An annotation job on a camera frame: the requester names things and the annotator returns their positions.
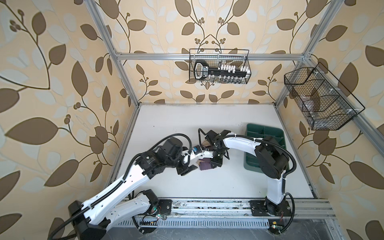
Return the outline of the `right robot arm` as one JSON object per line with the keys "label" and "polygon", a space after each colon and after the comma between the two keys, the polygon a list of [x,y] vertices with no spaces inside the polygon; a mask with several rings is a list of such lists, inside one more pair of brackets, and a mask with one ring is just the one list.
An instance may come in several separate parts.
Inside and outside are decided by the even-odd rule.
{"label": "right robot arm", "polygon": [[286,192],[286,178],[297,168],[293,155],[284,149],[274,137],[252,138],[237,135],[224,130],[204,133],[198,130],[199,137],[204,137],[208,146],[202,142],[193,147],[193,153],[199,159],[210,159],[211,167],[221,167],[223,158],[228,158],[228,151],[235,149],[257,158],[261,172],[267,177],[267,195],[264,200],[249,202],[254,217],[276,217],[269,221],[269,232],[282,235],[287,231],[295,216],[295,201],[291,193]]}

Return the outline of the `purple sock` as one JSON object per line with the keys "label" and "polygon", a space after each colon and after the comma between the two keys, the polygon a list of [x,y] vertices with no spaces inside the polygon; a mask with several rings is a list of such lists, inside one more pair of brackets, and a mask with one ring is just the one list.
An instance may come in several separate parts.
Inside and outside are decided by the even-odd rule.
{"label": "purple sock", "polygon": [[213,169],[210,158],[203,158],[203,159],[198,160],[198,165],[199,165],[199,168],[201,171]]}

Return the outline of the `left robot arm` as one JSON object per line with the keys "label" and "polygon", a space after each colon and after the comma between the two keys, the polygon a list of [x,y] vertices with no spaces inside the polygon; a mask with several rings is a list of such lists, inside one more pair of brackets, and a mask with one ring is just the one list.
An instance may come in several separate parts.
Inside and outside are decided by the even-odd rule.
{"label": "left robot arm", "polygon": [[48,239],[54,240],[56,234],[67,225],[72,225],[75,233],[66,236],[66,240],[101,240],[122,218],[150,212],[158,204],[156,195],[151,191],[125,203],[123,199],[166,168],[175,168],[181,176],[197,169],[190,162],[201,154],[201,146],[193,146],[185,134],[165,137],[149,150],[136,154],[124,175],[99,194],[83,203],[73,202],[69,206],[70,218],[52,230]]}

